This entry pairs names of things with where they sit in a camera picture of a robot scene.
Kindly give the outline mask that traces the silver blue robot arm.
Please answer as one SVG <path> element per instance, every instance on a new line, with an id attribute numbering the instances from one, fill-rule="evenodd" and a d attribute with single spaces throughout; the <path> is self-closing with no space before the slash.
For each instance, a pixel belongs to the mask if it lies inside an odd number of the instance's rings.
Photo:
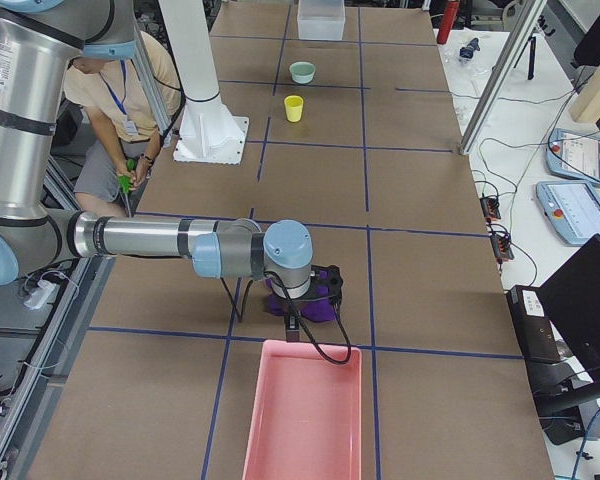
<path id="1" fill-rule="evenodd" d="M 141 48 L 129 1 L 0 1 L 0 286 L 73 258 L 186 258 L 208 278 L 265 279 L 289 316 L 338 309 L 334 266 L 313 263 L 307 228 L 233 221 L 111 218 L 40 201 L 71 60 L 132 58 Z"/>

